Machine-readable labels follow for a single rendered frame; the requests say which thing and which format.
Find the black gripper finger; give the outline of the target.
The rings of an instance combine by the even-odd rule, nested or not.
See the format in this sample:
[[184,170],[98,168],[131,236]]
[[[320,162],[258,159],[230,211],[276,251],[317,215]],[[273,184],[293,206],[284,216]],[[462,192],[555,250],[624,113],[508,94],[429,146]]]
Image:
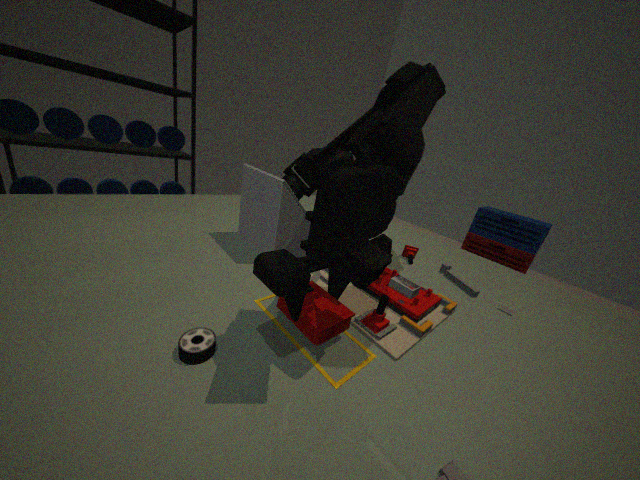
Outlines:
[[329,268],[328,293],[335,299],[339,299],[351,280],[346,277],[336,266]]
[[302,292],[284,297],[290,316],[295,322],[299,319],[305,295],[314,290],[315,289],[308,284],[308,286]]

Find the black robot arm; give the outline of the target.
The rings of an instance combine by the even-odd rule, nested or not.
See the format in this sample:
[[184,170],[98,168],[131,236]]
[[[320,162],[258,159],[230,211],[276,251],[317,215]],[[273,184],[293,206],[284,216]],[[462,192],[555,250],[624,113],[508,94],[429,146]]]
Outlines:
[[324,148],[301,154],[282,178],[298,200],[317,190],[315,207],[327,212],[335,227],[320,265],[329,269],[334,263],[359,289],[392,262],[392,239],[380,234],[422,159],[422,127],[446,93],[431,63],[409,62],[386,83],[372,109]]

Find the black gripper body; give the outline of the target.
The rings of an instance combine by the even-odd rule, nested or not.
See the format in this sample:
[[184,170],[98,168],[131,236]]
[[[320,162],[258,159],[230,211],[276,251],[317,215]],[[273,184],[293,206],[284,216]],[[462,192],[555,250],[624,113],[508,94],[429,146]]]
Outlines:
[[286,249],[260,253],[256,256],[253,274],[276,296],[287,297],[302,292],[309,284],[312,272],[326,269],[320,265],[329,234],[335,227],[327,212],[315,207],[306,211],[311,222],[308,240],[300,248],[307,256],[297,258]]

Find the small black toy tyre with white hub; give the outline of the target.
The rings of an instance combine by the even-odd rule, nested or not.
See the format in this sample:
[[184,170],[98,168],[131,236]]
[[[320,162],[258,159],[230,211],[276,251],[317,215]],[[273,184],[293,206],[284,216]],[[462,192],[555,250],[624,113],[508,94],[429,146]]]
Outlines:
[[209,360],[216,350],[216,337],[207,328],[190,329],[178,341],[179,358],[189,365],[201,364]]

